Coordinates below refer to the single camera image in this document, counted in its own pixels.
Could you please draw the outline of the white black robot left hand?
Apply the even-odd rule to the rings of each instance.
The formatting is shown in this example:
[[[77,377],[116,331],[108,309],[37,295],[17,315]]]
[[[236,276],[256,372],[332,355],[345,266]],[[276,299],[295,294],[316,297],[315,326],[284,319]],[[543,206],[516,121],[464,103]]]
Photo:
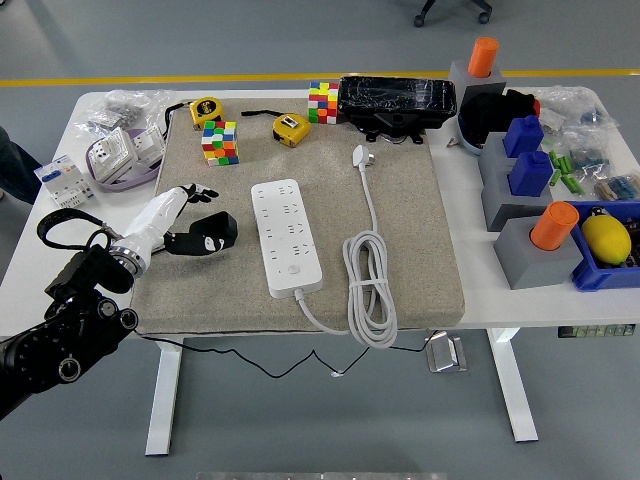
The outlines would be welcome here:
[[[233,246],[238,236],[237,222],[226,211],[192,223],[187,233],[170,232],[187,203],[209,203],[218,196],[216,191],[192,183],[154,197],[133,220],[124,237],[110,247],[110,253],[148,261],[160,247],[175,255],[204,256]]]

